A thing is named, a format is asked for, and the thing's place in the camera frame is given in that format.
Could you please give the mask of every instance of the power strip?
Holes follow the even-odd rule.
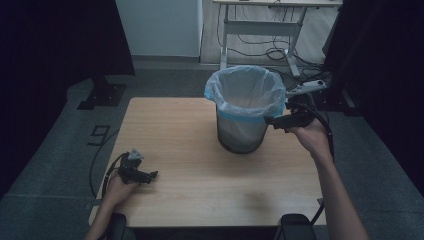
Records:
[[[315,80],[311,82],[306,82],[298,85],[294,89],[286,92],[286,97],[291,98],[295,95],[300,95],[308,92],[315,92],[319,90],[324,90],[327,88],[327,84],[325,84],[322,80]]]

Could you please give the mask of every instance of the trash bag rim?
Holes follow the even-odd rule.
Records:
[[[249,107],[239,107],[237,105],[228,103],[225,101],[225,97],[222,95],[222,93],[219,91],[219,86],[221,84],[221,82],[219,81],[220,77],[222,75],[231,75],[234,73],[239,73],[241,72],[246,72],[248,70],[251,69],[255,69],[258,70],[260,72],[262,72],[263,74],[270,74],[273,78],[274,78],[274,82],[275,82],[275,86],[277,86],[275,88],[275,86],[272,88],[272,91],[278,91],[281,93],[274,93],[273,94],[273,98],[274,98],[274,102],[264,106],[264,107],[254,107],[254,108],[249,108]],[[285,108],[285,93],[286,93],[286,88],[283,84],[283,81],[281,79],[281,76],[269,71],[266,68],[260,67],[260,66],[254,66],[254,65],[239,65],[239,66],[234,66],[234,67],[230,67],[230,68],[225,68],[225,69],[221,69],[219,71],[216,71],[212,74],[212,76],[209,78],[208,82],[206,83],[205,86],[205,92],[204,92],[204,97],[208,100],[211,100],[213,102],[216,103],[217,108],[219,111],[221,112],[225,112],[225,115],[232,115],[232,116],[237,116],[238,117],[259,117],[259,116],[263,116],[263,114],[258,114],[258,112],[261,112],[263,109],[269,109],[270,106],[274,107],[274,109],[276,109],[276,107],[278,107],[278,110],[275,111],[283,111]]]

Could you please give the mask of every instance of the table leg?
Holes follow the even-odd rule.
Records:
[[[302,8],[302,13],[300,14],[299,20],[297,21],[296,29],[293,34],[293,40],[290,43],[289,49],[285,50],[287,62],[290,66],[290,70],[292,71],[293,77],[300,77],[299,70],[297,69],[296,59],[293,57],[297,40],[299,39],[300,30],[302,30],[303,20],[305,20],[307,7]]]
[[[227,68],[227,22],[228,22],[228,7],[229,5],[225,5],[225,18],[224,18],[224,28],[222,33],[222,48],[221,48],[221,63],[219,65],[219,69]]]

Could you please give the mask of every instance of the black cable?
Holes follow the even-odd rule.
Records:
[[[89,182],[90,182],[90,189],[91,189],[91,193],[93,194],[93,197],[96,198],[96,192],[94,191],[94,187],[93,187],[93,180],[92,180],[92,174],[93,174],[93,166],[94,166],[94,162],[96,161],[97,156],[100,153],[100,150],[102,150],[103,146],[109,141],[109,139],[111,139],[115,134],[117,134],[119,132],[119,128],[117,130],[115,130],[111,135],[109,135],[106,140],[100,145],[99,149],[97,149],[96,154],[94,155],[93,159],[91,160],[91,166],[90,166],[90,171],[89,171]]]
[[[315,213],[315,216],[311,220],[311,225],[314,225],[315,222],[318,220],[319,216],[321,215],[322,211],[324,211],[324,200],[322,200],[321,204],[319,205],[318,211]]]
[[[277,0],[277,1],[274,2],[274,5],[276,5],[278,7],[278,9],[277,9],[276,13],[274,14],[273,19],[275,20],[277,18],[277,16],[278,16],[279,20],[281,21],[281,18],[279,16],[281,14],[281,7],[280,7],[279,4],[277,5],[277,3],[281,3],[281,1],[280,0]],[[221,44],[221,41],[220,41],[220,38],[219,38],[219,23],[220,23],[219,19],[220,19],[220,16],[221,16],[221,8],[222,8],[222,5],[219,6],[219,10],[218,10],[216,36],[217,36],[218,44],[222,47],[222,44]],[[288,8],[285,7],[284,8],[283,21],[285,20],[285,17],[286,17],[286,14],[287,14],[287,10],[288,10]],[[235,14],[235,18],[237,19],[237,6],[234,7],[234,14]],[[245,14],[245,12],[244,12],[244,6],[243,6],[243,15],[244,15],[244,17],[246,19],[248,19],[247,16],[246,16],[246,14]],[[290,19],[290,21],[293,21],[293,16],[294,16],[294,7],[292,7],[292,13],[291,13],[291,19]],[[242,39],[240,37],[240,35],[238,35],[238,38],[240,39],[241,42],[246,43],[246,44],[268,44],[268,43],[272,43],[273,44],[273,47],[267,49],[266,52],[263,53],[263,54],[246,54],[246,53],[240,52],[240,51],[238,51],[236,49],[233,49],[233,48],[227,48],[228,51],[233,51],[233,52],[236,52],[236,53],[238,53],[240,55],[243,55],[243,56],[246,56],[246,57],[263,57],[263,56],[267,56],[269,59],[271,59],[273,61],[282,61],[282,60],[284,60],[284,59],[287,58],[287,54],[285,53],[285,49],[284,48],[277,47],[276,43],[278,43],[278,42],[279,43],[286,43],[288,45],[287,48],[289,48],[290,47],[290,44],[291,44],[290,43],[290,41],[291,41],[290,40],[290,37],[288,39],[288,42],[287,41],[283,41],[283,40],[276,40],[277,39],[276,36],[273,37],[273,40],[272,41],[263,41],[263,42],[248,42],[248,41]],[[277,54],[277,53],[278,54],[281,54],[282,56],[281,57],[274,57],[274,55]],[[310,61],[307,61],[307,60],[301,58],[298,55],[296,48],[294,49],[293,56],[295,57],[295,59],[300,64],[305,64],[306,66],[308,66],[310,68],[314,68],[317,71],[322,71],[323,64],[312,63]],[[313,79],[313,78],[317,78],[317,77],[320,77],[320,76],[328,77],[330,75],[326,71],[322,71],[321,73],[316,74],[316,75],[313,75],[313,76],[310,76],[310,77],[306,76],[306,74],[304,73],[304,70],[302,70],[302,73],[306,77],[305,80],[301,81],[303,83],[304,82],[307,82],[307,81],[309,81],[310,79]]]
[[[270,67],[267,67],[266,69],[268,69],[269,71],[271,71],[271,72],[276,72],[276,73],[278,73],[279,75],[280,75],[280,77],[281,77],[281,79],[284,79],[284,78],[290,78],[293,82],[295,82],[294,83],[294,86],[297,86],[299,83],[302,83],[301,81],[299,81],[299,79],[297,79],[297,78],[294,78],[292,75],[290,75],[290,74],[287,74],[287,73],[284,73],[284,72],[281,72],[281,71],[279,71],[279,70],[277,70],[277,69],[274,69],[274,68],[270,68]]]
[[[219,31],[218,31],[219,30],[219,18],[221,16],[221,7],[222,7],[222,5],[219,5],[218,21],[217,21],[218,23],[217,23],[217,26],[216,26],[216,37],[218,39],[218,44],[222,47],[221,41],[219,39]],[[246,54],[246,53],[242,53],[242,52],[237,51],[237,50],[232,49],[232,48],[227,48],[227,50],[228,51],[236,52],[236,53],[241,54],[241,55],[246,56],[246,57],[262,57],[262,56],[266,56],[267,55],[266,53],[263,53],[263,54]]]
[[[305,71],[318,71],[318,73],[308,76],[305,73]],[[328,79],[328,77],[331,76],[331,72],[329,72],[329,71],[323,71],[323,70],[318,69],[318,68],[309,68],[309,69],[308,68],[304,68],[304,69],[302,69],[301,73],[304,76],[304,78],[302,80],[303,83],[309,82],[309,81],[315,81],[315,80],[326,81],[326,79]]]
[[[330,147],[330,153],[334,160],[334,143],[333,143],[333,133],[331,131],[330,125],[328,122],[319,114],[317,111],[311,109],[309,106],[306,106],[305,104],[297,103],[297,102],[290,102],[290,104],[295,105],[299,108],[303,108],[307,110],[308,112],[312,113],[318,121],[322,124],[322,126],[325,128],[325,131],[327,132],[327,139],[328,139],[328,146]]]
[[[113,161],[112,165],[110,165],[109,169],[107,170],[106,175],[105,175],[105,178],[103,179],[103,186],[102,186],[102,198],[103,198],[103,197],[105,196],[105,194],[106,194],[107,184],[108,184],[108,182],[109,182],[110,175],[112,174],[113,170],[115,170],[115,165],[116,165],[116,163],[117,163],[119,160],[121,160],[121,159],[122,159],[122,157],[123,157],[124,155],[128,155],[128,154],[129,154],[129,153],[127,152],[127,153],[123,153],[123,154],[119,155],[119,157],[117,157],[117,158],[115,159],[115,161]]]

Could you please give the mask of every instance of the cable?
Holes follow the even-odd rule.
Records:
[[[292,75],[287,74],[287,73],[283,73],[277,69],[274,68],[270,68],[267,67],[266,69],[268,69],[271,72],[276,72],[280,75],[281,79],[285,79],[285,78],[289,78],[292,82],[294,82],[293,84],[290,85],[290,87],[286,86],[286,91],[290,92],[291,90],[295,89],[300,83],[302,83],[299,79],[294,78]]]
[[[89,172],[89,182],[90,182],[90,189],[91,189],[91,193],[93,194],[93,197],[96,198],[97,195],[94,191],[94,187],[93,187],[93,180],[92,180],[92,174],[93,174],[93,166],[94,166],[94,162],[96,161],[97,156],[100,153],[100,150],[102,150],[103,146],[109,141],[109,139],[111,139],[115,134],[117,134],[119,132],[119,128],[117,130],[115,130],[111,135],[109,135],[106,140],[100,145],[99,149],[97,149],[96,154],[94,155],[93,159],[91,160],[91,166],[90,166],[90,172]]]
[[[129,154],[129,153],[123,153],[123,154],[119,155],[119,157],[117,157],[117,158],[115,159],[115,161],[113,161],[112,165],[110,165],[109,169],[107,170],[106,175],[105,175],[105,178],[103,179],[103,186],[102,186],[102,198],[103,198],[103,197],[105,196],[105,194],[106,194],[107,184],[108,184],[108,182],[109,182],[110,175],[112,174],[113,170],[115,170],[115,169],[116,169],[116,168],[115,168],[116,163],[117,163],[119,160],[121,160],[121,159],[122,159],[122,157],[123,157],[124,155],[128,155],[128,154]]]
[[[274,5],[277,7],[277,11],[275,12],[275,14],[273,15],[273,17],[271,19],[274,20],[274,21],[276,21],[278,19],[279,21],[283,22],[283,21],[285,21],[285,18],[286,18],[286,15],[287,15],[287,11],[288,11],[288,7],[284,7],[284,10],[283,10],[284,11],[284,16],[281,19],[282,9],[281,9],[281,6],[278,3],[281,3],[281,1],[280,0],[277,0],[277,1],[274,2]],[[220,5],[219,6],[219,9],[218,9],[218,19],[217,19],[217,27],[216,27],[216,36],[217,36],[218,44],[221,47],[223,47],[223,45],[221,44],[220,38],[219,38],[219,25],[220,25],[219,19],[221,17],[221,8],[222,8],[222,5]],[[292,11],[291,11],[291,16],[290,16],[290,21],[293,21],[295,7],[292,7],[291,10]],[[248,20],[248,17],[246,16],[246,13],[245,13],[244,6],[242,6],[242,12],[243,12],[243,15],[246,18],[246,20]],[[234,7],[234,15],[235,15],[235,19],[237,20],[237,6]],[[282,60],[284,60],[284,59],[287,58],[287,54],[285,52],[286,49],[285,48],[282,48],[282,47],[278,47],[276,45],[276,43],[285,43],[285,44],[288,45],[287,48],[289,48],[290,47],[290,44],[291,44],[290,43],[291,42],[291,38],[290,37],[288,38],[288,41],[277,40],[277,36],[274,36],[271,41],[249,42],[249,41],[246,41],[246,40],[242,39],[240,35],[237,35],[237,36],[238,36],[238,38],[239,38],[239,40],[241,42],[246,43],[246,44],[270,44],[270,43],[272,43],[273,47],[267,49],[265,51],[265,53],[263,53],[263,54],[246,54],[246,53],[243,53],[243,52],[238,51],[238,50],[233,49],[233,48],[227,48],[228,51],[233,51],[233,52],[236,52],[236,53],[238,53],[240,55],[243,55],[243,56],[246,56],[246,57],[263,57],[263,56],[267,56],[270,60],[273,60],[273,61],[282,61]],[[299,81],[300,83],[308,82],[308,81],[310,81],[313,78],[318,78],[318,77],[323,77],[324,78],[324,77],[330,76],[330,73],[329,72],[322,71],[322,67],[324,66],[323,64],[312,63],[310,61],[307,61],[307,60],[301,58],[298,55],[296,48],[294,49],[293,57],[302,66],[307,66],[307,67],[310,68],[310,70],[320,71],[320,73],[318,73],[318,74],[315,74],[315,75],[312,75],[312,76],[307,76],[305,74],[305,70],[307,70],[307,69],[303,69],[302,70],[302,74],[305,76],[306,79]]]
[[[316,119],[322,124],[322,126],[325,128],[325,131],[327,132],[327,139],[328,139],[328,146],[330,148],[330,154],[333,157],[333,162],[335,162],[334,157],[334,142],[333,142],[333,133],[330,128],[330,119],[328,116],[328,113],[326,111],[325,114],[327,115],[327,121],[314,109],[311,109],[310,107],[306,106],[305,104],[297,103],[297,102],[290,102],[290,104],[296,105],[297,107],[306,109],[308,112],[312,113]],[[315,213],[315,216],[311,220],[311,224],[315,224],[315,222],[318,220],[319,216],[321,215],[322,211],[324,210],[324,200],[322,200],[318,211]]]

